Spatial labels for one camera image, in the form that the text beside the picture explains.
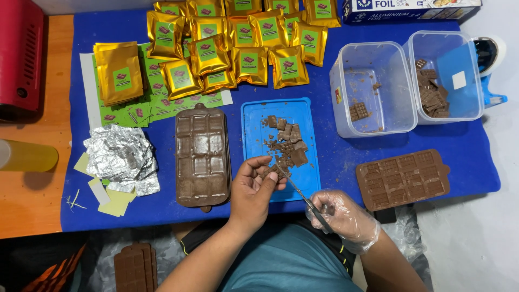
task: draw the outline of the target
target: blue tablecloth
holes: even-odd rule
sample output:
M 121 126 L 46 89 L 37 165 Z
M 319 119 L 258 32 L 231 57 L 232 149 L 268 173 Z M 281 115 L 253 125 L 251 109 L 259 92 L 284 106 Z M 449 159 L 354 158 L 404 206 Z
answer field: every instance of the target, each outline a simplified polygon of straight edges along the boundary
M 355 176 L 355 167 L 359 163 L 434 148 L 441 154 L 443 163 L 451 169 L 448 175 L 450 193 L 441 198 L 499 190 L 499 177 L 490 156 L 489 142 L 481 120 L 440 126 L 418 126 L 409 133 L 375 138 L 343 139 L 337 135 L 329 88 L 329 70 L 337 58 L 338 51 L 348 43 L 394 41 L 403 45 L 409 36 L 418 30 L 459 31 L 459 26 L 455 21 L 361 26 L 343 24 L 341 28 L 329 29 L 324 66 L 320 68 L 307 64 L 310 84 L 274 90 L 272 73 L 269 72 L 268 87 L 241 83 L 238 88 L 233 89 L 234 104 L 221 107 L 227 115 L 233 176 L 243 162 L 240 106 L 246 101 L 307 96 L 312 102 L 311 111 L 323 188 L 344 190 L 357 203 L 363 205 Z M 176 203 L 174 118 L 153 122 L 149 128 L 143 128 L 157 149 L 158 177 L 162 190 L 149 196 L 137 197 L 129 204 L 123 217 L 98 212 L 99 203 L 87 185 L 91 178 L 73 169 L 85 151 L 83 140 L 90 137 L 79 53 L 92 52 L 95 42 L 128 41 L 148 42 L 145 10 L 92 12 L 74 16 L 70 90 L 73 143 L 63 197 L 73 198 L 80 189 L 76 203 L 86 209 L 74 207 L 72 212 L 68 204 L 62 201 L 63 231 L 136 227 L 228 217 L 229 203 L 213 207 L 207 214 L 199 208 L 186 208 Z M 303 201 L 271 203 L 269 211 L 295 212 L 303 211 L 304 207 Z

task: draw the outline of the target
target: plastic glove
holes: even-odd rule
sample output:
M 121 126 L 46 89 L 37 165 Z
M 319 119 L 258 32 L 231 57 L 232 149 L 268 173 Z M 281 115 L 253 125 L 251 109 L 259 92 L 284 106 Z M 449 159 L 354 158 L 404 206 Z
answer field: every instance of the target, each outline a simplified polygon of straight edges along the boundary
M 323 218 L 343 240 L 344 247 L 351 253 L 361 255 L 374 245 L 380 234 L 380 222 L 355 203 L 345 192 L 322 190 L 310 198 Z M 306 218 L 312 226 L 327 233 L 324 226 L 306 208 Z

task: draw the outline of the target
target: scissors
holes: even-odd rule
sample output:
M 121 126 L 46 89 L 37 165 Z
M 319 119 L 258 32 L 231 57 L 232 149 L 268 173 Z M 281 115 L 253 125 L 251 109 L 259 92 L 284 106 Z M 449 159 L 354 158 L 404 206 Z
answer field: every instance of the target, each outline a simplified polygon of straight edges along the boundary
M 290 177 L 286 174 L 286 172 L 283 170 L 283 168 L 281 168 L 281 166 L 278 164 L 278 161 L 276 160 L 275 161 L 276 165 L 278 166 L 279 170 L 281 171 L 281 173 L 286 177 L 286 179 L 289 180 L 289 182 L 294 186 L 295 190 L 301 195 L 301 197 L 303 197 L 303 200 L 305 200 L 306 204 L 310 207 L 310 210 L 312 210 L 312 213 L 316 216 L 317 220 L 319 220 L 319 222 L 324 226 L 324 228 L 326 229 L 326 231 L 328 231 L 328 233 L 333 233 L 333 229 L 332 227 L 326 222 L 326 220 L 323 218 L 323 216 L 321 215 L 321 213 L 319 212 L 319 210 L 317 210 L 316 206 L 312 203 L 312 201 L 310 201 L 309 199 L 307 199 L 303 193 L 301 192 L 301 190 L 296 187 L 296 185 L 294 184 L 294 182 L 290 179 Z

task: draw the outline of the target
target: hand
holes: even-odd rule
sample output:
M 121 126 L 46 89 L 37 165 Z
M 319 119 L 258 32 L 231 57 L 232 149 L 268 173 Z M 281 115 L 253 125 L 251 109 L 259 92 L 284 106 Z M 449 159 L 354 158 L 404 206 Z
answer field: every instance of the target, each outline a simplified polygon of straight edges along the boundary
M 260 178 L 269 167 L 272 156 L 258 156 L 243 162 L 231 185 L 230 217 L 227 224 L 233 230 L 252 236 L 265 223 L 268 201 L 274 190 L 286 188 L 286 178 L 278 182 L 278 174 L 271 172 Z
M 319 191 L 312 195 L 311 201 L 324 213 L 322 216 L 333 231 L 351 243 L 345 244 L 344 247 L 352 253 L 363 254 L 378 240 L 380 222 L 357 205 L 345 192 Z M 326 233 L 323 225 L 308 207 L 306 217 L 314 228 Z

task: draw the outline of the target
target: orange table edge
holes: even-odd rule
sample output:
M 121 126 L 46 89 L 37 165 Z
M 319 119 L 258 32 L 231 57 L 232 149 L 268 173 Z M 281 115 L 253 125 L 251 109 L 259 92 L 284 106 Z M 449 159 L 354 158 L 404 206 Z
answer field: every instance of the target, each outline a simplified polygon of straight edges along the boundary
M 1 139 L 47 144 L 59 153 L 53 172 L 0 171 L 0 238 L 61 232 L 60 204 L 72 141 L 69 91 L 73 19 L 73 15 L 46 17 L 43 116 L 34 124 L 0 124 Z

